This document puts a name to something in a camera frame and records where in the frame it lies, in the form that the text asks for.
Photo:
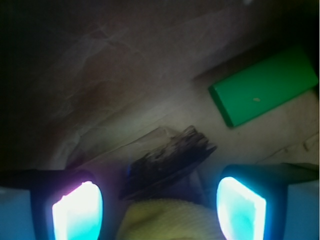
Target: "glowing light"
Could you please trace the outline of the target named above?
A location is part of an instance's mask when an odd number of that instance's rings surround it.
[[[101,191],[91,181],[82,183],[52,206],[56,240],[96,240],[103,217]]]
[[[223,178],[216,193],[217,214],[227,240],[263,240],[266,200],[233,177]]]

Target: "yellow cloth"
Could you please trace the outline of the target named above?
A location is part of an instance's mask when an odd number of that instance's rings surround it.
[[[133,203],[117,240],[222,240],[216,212],[187,201],[153,199]]]

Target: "yellow towel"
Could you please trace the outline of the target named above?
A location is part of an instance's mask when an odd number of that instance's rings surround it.
[[[216,212],[191,202],[153,199],[133,203],[117,240],[223,240]]]

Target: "dark wood fragment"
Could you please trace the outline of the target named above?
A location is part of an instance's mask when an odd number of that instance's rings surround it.
[[[167,145],[159,147],[129,166],[119,198],[140,200],[153,196],[189,175],[217,147],[189,126]]]

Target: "green box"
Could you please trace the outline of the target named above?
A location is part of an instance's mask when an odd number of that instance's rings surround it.
[[[300,46],[290,47],[209,87],[226,124],[243,124],[318,84]]]

